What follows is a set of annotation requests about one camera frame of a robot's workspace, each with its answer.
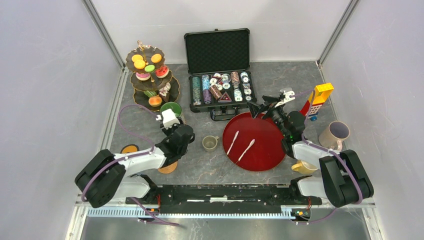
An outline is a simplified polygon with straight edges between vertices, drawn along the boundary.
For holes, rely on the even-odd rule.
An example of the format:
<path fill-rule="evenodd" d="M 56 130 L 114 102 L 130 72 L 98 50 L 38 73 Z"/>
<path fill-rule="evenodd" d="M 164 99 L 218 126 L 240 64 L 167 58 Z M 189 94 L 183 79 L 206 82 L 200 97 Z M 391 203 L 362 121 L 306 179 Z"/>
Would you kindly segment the green bowl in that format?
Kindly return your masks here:
<path fill-rule="evenodd" d="M 183 116 L 183 110 L 182 107 L 177 102 L 166 102 L 163 104 L 160 108 L 160 113 L 171 109 L 172 112 L 175 114 L 176 117 Z"/>

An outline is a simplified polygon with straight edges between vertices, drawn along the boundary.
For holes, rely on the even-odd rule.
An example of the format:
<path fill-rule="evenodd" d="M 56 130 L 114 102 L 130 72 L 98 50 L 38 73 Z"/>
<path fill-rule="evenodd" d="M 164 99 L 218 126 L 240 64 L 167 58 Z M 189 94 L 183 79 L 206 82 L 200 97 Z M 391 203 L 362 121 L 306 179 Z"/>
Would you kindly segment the orange peach bun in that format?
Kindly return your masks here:
<path fill-rule="evenodd" d="M 162 103 L 163 103 L 163 99 L 162 99 L 159 95 L 151 96 L 151 97 L 148 99 L 148 104 L 149 104 L 151 107 L 154 107 L 154 108 L 156 108 L 156 107 L 160 107 L 160 106 L 162 105 Z"/>

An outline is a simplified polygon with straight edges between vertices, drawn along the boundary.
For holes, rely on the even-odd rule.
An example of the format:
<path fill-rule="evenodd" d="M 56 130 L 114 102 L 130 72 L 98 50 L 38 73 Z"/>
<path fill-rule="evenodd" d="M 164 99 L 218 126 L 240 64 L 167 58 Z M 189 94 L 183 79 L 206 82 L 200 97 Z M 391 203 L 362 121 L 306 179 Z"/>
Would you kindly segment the red round tray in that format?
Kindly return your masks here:
<path fill-rule="evenodd" d="M 251 172 L 270 170 L 286 156 L 282 149 L 283 134 L 272 120 L 262 119 L 263 115 L 252 118 L 250 112 L 240 113 L 226 124 L 222 133 L 223 149 L 227 152 L 236 131 L 239 131 L 228 158 L 238 167 Z M 255 139 L 254 145 L 236 163 L 252 139 Z"/>

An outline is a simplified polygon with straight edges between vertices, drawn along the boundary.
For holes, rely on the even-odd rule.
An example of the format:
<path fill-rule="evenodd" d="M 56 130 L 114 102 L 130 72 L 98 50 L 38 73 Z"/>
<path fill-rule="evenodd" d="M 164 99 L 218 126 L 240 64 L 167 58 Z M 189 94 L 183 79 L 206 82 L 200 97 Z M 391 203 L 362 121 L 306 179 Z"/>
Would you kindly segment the chocolate cake slice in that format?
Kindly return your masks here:
<path fill-rule="evenodd" d="M 169 102 L 169 99 L 170 99 L 170 93 L 169 92 L 165 92 L 165 91 L 161 91 L 160 93 L 159 93 L 159 96 L 162 98 L 162 100 L 163 100 L 163 102 L 164 103 L 167 103 L 167 102 Z"/>

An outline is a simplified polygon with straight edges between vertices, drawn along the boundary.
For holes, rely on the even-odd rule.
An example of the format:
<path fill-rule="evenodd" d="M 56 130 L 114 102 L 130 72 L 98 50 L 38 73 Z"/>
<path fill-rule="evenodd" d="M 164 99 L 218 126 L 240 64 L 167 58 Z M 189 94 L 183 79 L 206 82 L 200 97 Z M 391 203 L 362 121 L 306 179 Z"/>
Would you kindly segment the woven coaster front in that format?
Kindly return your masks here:
<path fill-rule="evenodd" d="M 178 166 L 178 162 L 176 161 L 168 166 L 158 168 L 157 170 L 162 174 L 170 174 L 177 168 L 177 166 Z"/>

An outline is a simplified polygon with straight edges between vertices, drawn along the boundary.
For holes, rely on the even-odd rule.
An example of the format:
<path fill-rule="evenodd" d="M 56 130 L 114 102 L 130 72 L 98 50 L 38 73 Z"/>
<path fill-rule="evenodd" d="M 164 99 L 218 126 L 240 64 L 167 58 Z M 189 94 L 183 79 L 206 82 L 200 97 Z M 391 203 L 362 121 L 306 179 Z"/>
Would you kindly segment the white striped donut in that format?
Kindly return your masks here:
<path fill-rule="evenodd" d="M 164 85 L 164 87 L 162 87 L 162 88 L 159 90 L 159 93 L 160 93 L 161 95 L 163 95 L 163 96 L 166 96 L 166 95 L 169 93 L 170 89 L 171 89 L 171 84 L 170 84 L 169 82 L 167 82 L 167 83 Z"/>

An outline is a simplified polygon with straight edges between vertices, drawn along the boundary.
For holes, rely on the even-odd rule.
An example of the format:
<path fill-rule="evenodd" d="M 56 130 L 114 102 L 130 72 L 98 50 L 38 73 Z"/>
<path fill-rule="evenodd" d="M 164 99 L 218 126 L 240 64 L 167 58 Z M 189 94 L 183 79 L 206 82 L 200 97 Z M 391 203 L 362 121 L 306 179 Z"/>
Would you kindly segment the white rectangular pastry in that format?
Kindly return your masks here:
<path fill-rule="evenodd" d="M 153 90 L 146 90 L 143 92 L 148 98 L 157 96 L 157 92 Z"/>

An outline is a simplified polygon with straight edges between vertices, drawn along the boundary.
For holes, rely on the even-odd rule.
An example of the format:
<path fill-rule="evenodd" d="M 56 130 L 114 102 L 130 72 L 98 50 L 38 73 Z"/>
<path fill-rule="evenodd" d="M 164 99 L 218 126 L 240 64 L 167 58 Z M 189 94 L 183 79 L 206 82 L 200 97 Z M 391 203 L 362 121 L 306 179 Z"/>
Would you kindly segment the red frosted donut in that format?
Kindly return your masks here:
<path fill-rule="evenodd" d="M 155 75 L 159 79 L 165 78 L 170 72 L 170 69 L 166 65 L 162 65 L 160 68 L 155 70 Z"/>

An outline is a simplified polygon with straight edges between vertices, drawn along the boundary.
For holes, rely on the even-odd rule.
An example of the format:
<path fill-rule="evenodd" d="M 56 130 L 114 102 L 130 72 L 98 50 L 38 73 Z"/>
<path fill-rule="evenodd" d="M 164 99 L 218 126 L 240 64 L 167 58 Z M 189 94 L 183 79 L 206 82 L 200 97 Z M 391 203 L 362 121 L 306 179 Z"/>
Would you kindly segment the pink frosted donut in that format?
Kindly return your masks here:
<path fill-rule="evenodd" d="M 151 78 L 151 74 L 150 73 L 135 73 L 135 77 L 139 80 L 139 81 L 147 81 Z"/>

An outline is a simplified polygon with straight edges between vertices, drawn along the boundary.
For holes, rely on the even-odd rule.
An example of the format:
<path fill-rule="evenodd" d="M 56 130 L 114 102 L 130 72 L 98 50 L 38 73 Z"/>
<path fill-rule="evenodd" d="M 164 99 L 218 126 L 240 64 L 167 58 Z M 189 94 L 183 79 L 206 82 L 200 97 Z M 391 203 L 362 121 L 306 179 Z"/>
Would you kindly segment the green macaron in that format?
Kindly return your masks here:
<path fill-rule="evenodd" d="M 144 68 L 144 71 L 146 72 L 146 73 L 152 73 L 152 72 L 154 72 L 156 70 L 156 67 L 155 67 L 155 65 L 154 64 L 149 64 L 149 65 L 147 65 L 145 68 Z"/>

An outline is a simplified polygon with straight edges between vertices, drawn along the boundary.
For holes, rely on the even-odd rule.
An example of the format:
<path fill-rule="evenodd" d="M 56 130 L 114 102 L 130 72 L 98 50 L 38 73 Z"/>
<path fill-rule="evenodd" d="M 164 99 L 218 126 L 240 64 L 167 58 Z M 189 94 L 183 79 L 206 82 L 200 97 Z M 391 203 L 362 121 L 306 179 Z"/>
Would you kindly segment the orange round biscuit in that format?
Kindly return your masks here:
<path fill-rule="evenodd" d="M 133 63 L 134 67 L 138 70 L 142 70 L 146 67 L 146 62 L 143 59 L 138 59 Z"/>

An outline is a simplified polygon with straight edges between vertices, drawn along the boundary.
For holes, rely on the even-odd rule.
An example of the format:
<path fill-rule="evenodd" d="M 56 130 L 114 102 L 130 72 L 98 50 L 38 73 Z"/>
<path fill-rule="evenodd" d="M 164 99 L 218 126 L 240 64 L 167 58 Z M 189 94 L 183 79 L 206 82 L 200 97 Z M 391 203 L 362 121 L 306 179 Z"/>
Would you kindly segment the yellow round cookie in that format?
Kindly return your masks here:
<path fill-rule="evenodd" d="M 162 55 L 160 53 L 156 53 L 154 55 L 151 56 L 151 62 L 154 64 L 159 63 L 162 60 Z"/>

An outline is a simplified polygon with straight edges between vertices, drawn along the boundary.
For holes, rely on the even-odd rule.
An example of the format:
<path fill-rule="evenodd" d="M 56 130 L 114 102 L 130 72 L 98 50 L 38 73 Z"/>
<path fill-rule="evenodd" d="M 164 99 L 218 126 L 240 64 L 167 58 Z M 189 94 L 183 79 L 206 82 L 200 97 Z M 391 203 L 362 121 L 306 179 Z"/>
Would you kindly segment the orange waffle biscuit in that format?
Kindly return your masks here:
<path fill-rule="evenodd" d="M 137 61 L 143 61 L 144 59 L 143 59 L 143 56 L 142 55 L 140 55 L 140 54 L 134 54 L 132 57 L 131 57 L 131 61 L 132 62 L 137 62 Z"/>

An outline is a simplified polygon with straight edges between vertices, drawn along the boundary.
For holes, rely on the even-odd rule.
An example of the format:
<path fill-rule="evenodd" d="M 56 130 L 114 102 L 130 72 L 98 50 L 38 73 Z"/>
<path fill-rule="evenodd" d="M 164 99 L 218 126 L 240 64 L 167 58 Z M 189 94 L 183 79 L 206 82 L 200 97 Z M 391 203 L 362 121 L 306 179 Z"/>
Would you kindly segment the beige purple mug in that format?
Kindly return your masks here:
<path fill-rule="evenodd" d="M 333 121 L 319 135 L 318 141 L 324 148 L 341 151 L 343 148 L 343 141 L 349 136 L 350 129 L 345 123 Z"/>

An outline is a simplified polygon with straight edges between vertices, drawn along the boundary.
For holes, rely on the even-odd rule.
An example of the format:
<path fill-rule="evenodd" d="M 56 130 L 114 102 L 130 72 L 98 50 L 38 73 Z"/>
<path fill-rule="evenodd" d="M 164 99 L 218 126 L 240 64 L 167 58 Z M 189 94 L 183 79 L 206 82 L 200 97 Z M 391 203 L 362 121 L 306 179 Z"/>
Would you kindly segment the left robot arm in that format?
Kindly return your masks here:
<path fill-rule="evenodd" d="M 153 203 L 157 190 L 150 179 L 139 173 L 150 169 L 166 168 L 183 157 L 195 133 L 187 124 L 175 124 L 164 129 L 166 137 L 153 148 L 131 153 L 113 154 L 100 150 L 75 177 L 81 190 L 81 200 L 99 208 L 114 198 L 135 197 L 145 204 Z"/>

